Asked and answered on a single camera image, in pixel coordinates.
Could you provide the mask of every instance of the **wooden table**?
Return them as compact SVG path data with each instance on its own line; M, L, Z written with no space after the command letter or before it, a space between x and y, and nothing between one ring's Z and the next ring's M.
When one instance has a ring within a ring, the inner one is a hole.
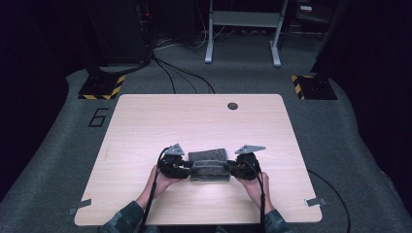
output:
M236 103L230 110L228 103ZM120 97L78 209L78 225L102 225L143 190L160 152L179 143L188 152L225 148L228 158L244 145L270 177L275 208L288 222L321 220L282 97L277 94L128 94ZM154 200L147 224L258 223L259 210L243 186L191 182L170 186Z

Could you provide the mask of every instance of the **person's left hand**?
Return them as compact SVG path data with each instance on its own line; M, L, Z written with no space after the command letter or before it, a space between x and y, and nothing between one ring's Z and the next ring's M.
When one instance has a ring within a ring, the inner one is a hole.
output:
M155 172L156 172L156 165L152 168L151 174L149 175L148 182L146 183L145 189L143 189L142 194L136 199L137 204L142 209L146 208L146 205L148 204L149 197L151 195L151 190L152 190L152 185L155 180ZM167 178L165 177L162 173L159 173L157 176L156 180L156 187L154 191L154 199L163 193L170 185L173 183L178 183L182 181L183 179L172 179L172 178Z

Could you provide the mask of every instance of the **metal stand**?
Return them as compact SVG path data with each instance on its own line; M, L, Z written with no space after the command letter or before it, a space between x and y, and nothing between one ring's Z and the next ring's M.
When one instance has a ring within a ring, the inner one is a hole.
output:
M253 26L253 27L272 27L276 28L273 40L270 41L272 51L273 65L281 66L277 44L281 32L282 24L285 17L286 7L289 0L284 0L282 11L280 13L247 13L247 12L224 12L213 11L213 0L210 0L209 6L209 42L206 49L205 63L212 63L213 54L213 26L214 25L231 25L231 26Z

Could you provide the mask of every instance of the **black speaker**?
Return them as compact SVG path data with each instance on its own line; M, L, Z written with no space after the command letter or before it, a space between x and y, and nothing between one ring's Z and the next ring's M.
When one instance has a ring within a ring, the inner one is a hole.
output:
M147 22L134 0L84 0L107 64L139 64L150 59Z

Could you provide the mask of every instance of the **hand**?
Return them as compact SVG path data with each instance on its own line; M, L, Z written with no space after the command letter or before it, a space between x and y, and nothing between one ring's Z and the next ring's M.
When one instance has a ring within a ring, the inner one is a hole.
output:
M265 202L264 202L264 213L267 214L275 207L272 204L272 201L270 200L270 193L269 193L269 177L267 176L266 173L262 172L258 174L259 177L261 178L263 182L263 191L264 191L264 197L265 197ZM249 197L252 199L252 201L255 202L257 207L260 209L261 202L260 202L260 195L261 195L261 189L260 185L258 183L258 178L248 181L248 180L243 180L236 178L238 182L243 184L245 187L246 191L248 192Z
M148 182L146 183L145 189L143 189L142 194L136 199L137 204L142 209L145 209L148 205L149 197L151 195L152 185L155 180L156 165L152 168L151 174L149 175ZM165 177L162 173L159 173L156 180L156 187L154 191L154 199L163 193L170 185L173 183L178 183L183 179L172 179Z

